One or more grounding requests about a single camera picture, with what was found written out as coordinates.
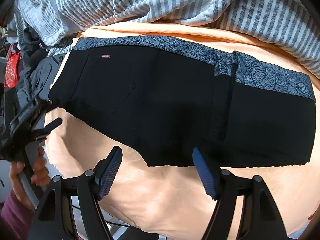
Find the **left hand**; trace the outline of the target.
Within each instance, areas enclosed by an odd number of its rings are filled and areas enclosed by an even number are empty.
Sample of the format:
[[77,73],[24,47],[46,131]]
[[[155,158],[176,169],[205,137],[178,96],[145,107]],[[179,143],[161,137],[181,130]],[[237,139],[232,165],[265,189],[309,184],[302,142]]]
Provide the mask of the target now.
[[9,178],[12,190],[17,199],[31,212],[35,212],[37,208],[43,194],[42,188],[50,183],[45,152],[46,148],[39,146],[34,154],[37,158],[31,166],[25,156],[25,150],[20,149],[10,164]]

